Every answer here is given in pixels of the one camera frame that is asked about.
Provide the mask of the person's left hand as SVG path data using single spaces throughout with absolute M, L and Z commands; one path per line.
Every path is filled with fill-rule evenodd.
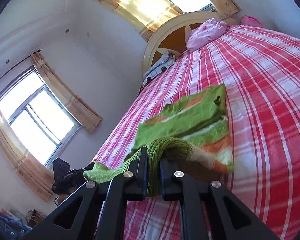
M 63 201 L 65 201 L 66 200 L 66 198 L 68 198 L 73 192 L 75 192 L 76 191 L 76 188 L 74 188 L 74 187 L 72 187 L 72 188 L 70 188 L 70 190 L 69 190 L 69 193 L 66 193 L 66 194 L 60 194 L 58 197 L 56 197 L 55 199 L 54 199 L 54 203 L 55 203 L 55 205 L 56 206 L 59 206 Z

